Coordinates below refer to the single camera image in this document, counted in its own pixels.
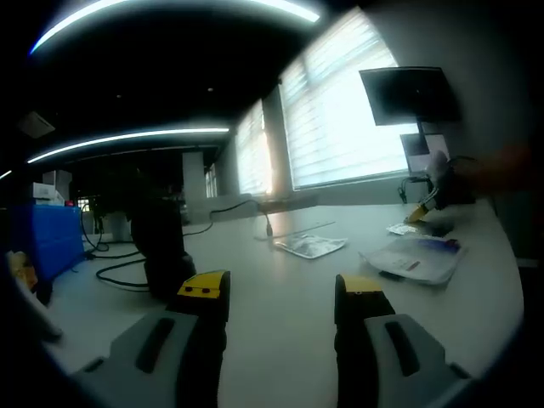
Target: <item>ceiling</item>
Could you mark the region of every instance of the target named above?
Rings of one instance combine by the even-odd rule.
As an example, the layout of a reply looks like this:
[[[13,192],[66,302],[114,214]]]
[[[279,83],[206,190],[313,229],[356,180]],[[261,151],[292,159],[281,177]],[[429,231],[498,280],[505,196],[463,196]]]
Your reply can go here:
[[[0,173],[36,153],[104,135],[233,129],[311,39],[357,3],[296,1],[321,15],[312,24],[241,0],[244,8],[226,0],[134,0],[79,20],[28,54],[53,23],[94,1],[31,2],[12,14],[25,23],[9,48],[13,81],[3,137],[4,145],[9,138],[12,147],[0,150]],[[29,111],[55,130],[39,139],[23,134],[16,124]],[[205,141],[220,148],[228,137]],[[138,149],[139,143],[125,141],[122,148]],[[97,155],[101,149],[86,148],[65,159]]]

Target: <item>blue container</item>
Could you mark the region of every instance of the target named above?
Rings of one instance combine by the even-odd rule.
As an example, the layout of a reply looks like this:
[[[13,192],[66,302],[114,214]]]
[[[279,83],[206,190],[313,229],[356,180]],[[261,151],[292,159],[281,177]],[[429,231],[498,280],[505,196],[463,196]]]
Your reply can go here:
[[[26,253],[38,279],[50,281],[84,259],[78,207],[12,207],[11,247]]]

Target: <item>desk surface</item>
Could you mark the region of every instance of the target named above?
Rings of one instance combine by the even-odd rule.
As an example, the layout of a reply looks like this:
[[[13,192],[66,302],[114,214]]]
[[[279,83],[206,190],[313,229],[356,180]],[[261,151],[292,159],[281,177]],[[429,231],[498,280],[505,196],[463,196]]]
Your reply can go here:
[[[368,275],[359,252],[395,239],[385,227],[404,219],[412,208],[312,207],[271,215],[275,234],[334,221],[313,233],[348,238],[348,245],[313,261],[255,239],[264,236],[262,217],[217,223],[207,233],[185,239],[198,271],[232,272],[219,406],[336,406],[334,278],[339,273]],[[481,377],[522,320],[515,258],[486,202],[434,216],[453,219],[456,228],[448,236],[468,248],[448,286],[377,279],[397,313],[412,316],[444,345],[447,361]],[[116,246],[110,252],[130,249]],[[78,273],[68,271],[55,282],[50,310],[65,338],[48,348],[68,372],[97,355],[108,355],[111,340],[144,314],[163,307],[148,294],[122,291],[94,277],[95,270],[124,261],[82,263],[75,267]],[[112,270],[110,276],[145,281],[142,264]]]

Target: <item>window blind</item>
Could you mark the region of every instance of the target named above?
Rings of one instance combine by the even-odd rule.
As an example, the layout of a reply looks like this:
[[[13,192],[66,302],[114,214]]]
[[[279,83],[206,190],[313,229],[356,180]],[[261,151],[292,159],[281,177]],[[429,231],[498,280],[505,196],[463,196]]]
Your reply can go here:
[[[407,168],[400,135],[414,123],[377,127],[359,71],[397,66],[359,8],[341,18],[281,76],[293,187]]]
[[[240,193],[271,194],[272,166],[261,100],[249,110],[237,130],[235,141]]]

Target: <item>fluorescent light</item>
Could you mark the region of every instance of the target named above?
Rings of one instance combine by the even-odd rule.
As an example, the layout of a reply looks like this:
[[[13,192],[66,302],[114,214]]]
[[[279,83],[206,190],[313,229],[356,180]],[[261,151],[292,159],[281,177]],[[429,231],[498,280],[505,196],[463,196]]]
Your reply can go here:
[[[122,134],[120,136],[111,136],[109,138],[102,138],[102,139],[95,139],[95,140],[89,140],[87,142],[81,142],[77,144],[71,144],[70,146],[62,147],[57,150],[51,150],[47,153],[44,153],[40,156],[36,156],[31,158],[27,163],[33,163],[37,162],[38,160],[42,160],[45,157],[57,155],[59,153],[62,153],[63,151],[67,150],[74,150],[79,149],[80,147],[90,146],[90,145],[98,145],[100,143],[107,143],[107,142],[113,142],[115,140],[123,140],[123,139],[134,139],[134,138],[146,138],[148,136],[160,136],[164,134],[184,134],[184,133],[227,133],[229,129],[227,127],[204,127],[204,128],[195,128],[195,129],[174,129],[174,130],[156,130],[153,132],[141,132],[141,133],[129,133],[129,134]]]
[[[106,7],[113,6],[118,3],[124,3],[128,0],[99,0],[96,3],[93,3],[85,8],[82,8],[79,11],[76,11],[74,14],[69,15],[64,20],[62,20],[60,23],[55,25],[51,30],[46,32],[39,40],[37,40],[34,47],[32,47],[30,54],[32,54],[34,51],[36,51],[41,45],[43,45],[49,38],[57,34],[59,31],[65,29],[67,26],[69,26],[72,23],[75,23],[79,19],[82,19],[83,17],[86,17],[96,11],[99,11],[101,9],[105,9]],[[287,13],[294,14],[298,17],[301,17],[305,20],[311,21],[312,23],[315,23],[320,16],[316,13],[297,6],[296,4],[286,2],[285,0],[246,0],[248,2],[254,2],[254,3],[261,3],[266,6],[274,7],[275,9],[280,9],[283,11],[286,11]]]
[[[6,176],[9,176],[11,174],[11,170],[8,170],[6,173],[0,176],[0,180],[3,179]]]
[[[286,2],[285,0],[248,0],[250,2],[254,3],[261,3],[266,6],[274,7],[276,9],[280,9],[283,11],[286,11],[287,13],[295,14],[298,17],[302,17],[305,20],[311,21],[312,23],[315,23],[320,16],[316,13],[297,6],[296,4]]]
[[[67,26],[69,26],[71,23],[75,23],[79,19],[82,19],[83,17],[94,13],[95,11],[99,11],[101,9],[105,9],[106,7],[113,6],[118,3],[123,3],[128,0],[99,0],[96,3],[91,4],[90,6],[87,6],[85,8],[82,8],[79,11],[76,11],[74,14],[69,15],[64,20],[62,20],[59,24],[57,24],[55,27],[53,27],[51,30],[46,32],[42,38],[37,40],[34,47],[31,49],[30,54],[32,54],[34,51],[38,49],[39,46],[41,46],[43,43],[45,43],[49,38],[54,36],[57,32],[60,30],[65,29]]]

